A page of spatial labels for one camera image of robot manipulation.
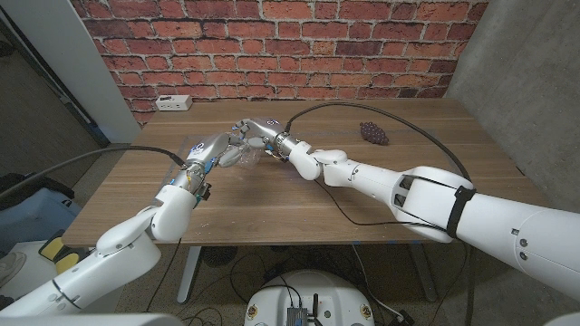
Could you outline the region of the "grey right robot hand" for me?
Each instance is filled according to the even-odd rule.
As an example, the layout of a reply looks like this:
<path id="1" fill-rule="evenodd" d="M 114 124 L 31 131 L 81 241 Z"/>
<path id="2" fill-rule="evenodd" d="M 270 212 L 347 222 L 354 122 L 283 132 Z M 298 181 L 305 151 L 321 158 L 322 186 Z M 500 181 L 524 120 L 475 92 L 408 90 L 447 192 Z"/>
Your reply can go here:
<path id="1" fill-rule="evenodd" d="M 242 119 L 235 124 L 235 128 L 251 148 L 264 149 L 282 161 L 290 159 L 291 151 L 298 144 L 298 140 L 280 122 L 271 118 Z"/>

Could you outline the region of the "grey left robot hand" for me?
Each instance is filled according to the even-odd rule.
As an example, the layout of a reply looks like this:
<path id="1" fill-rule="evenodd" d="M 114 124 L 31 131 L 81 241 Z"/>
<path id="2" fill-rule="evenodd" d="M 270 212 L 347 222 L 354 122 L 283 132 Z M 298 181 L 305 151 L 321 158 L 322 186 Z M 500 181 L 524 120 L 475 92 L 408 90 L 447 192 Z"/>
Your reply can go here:
<path id="1" fill-rule="evenodd" d="M 207 136 L 191 149 L 171 185 L 187 190 L 198 200 L 207 200 L 211 185 L 205 178 L 210 170 L 235 165 L 248 150 L 248 143 L 232 133 Z"/>

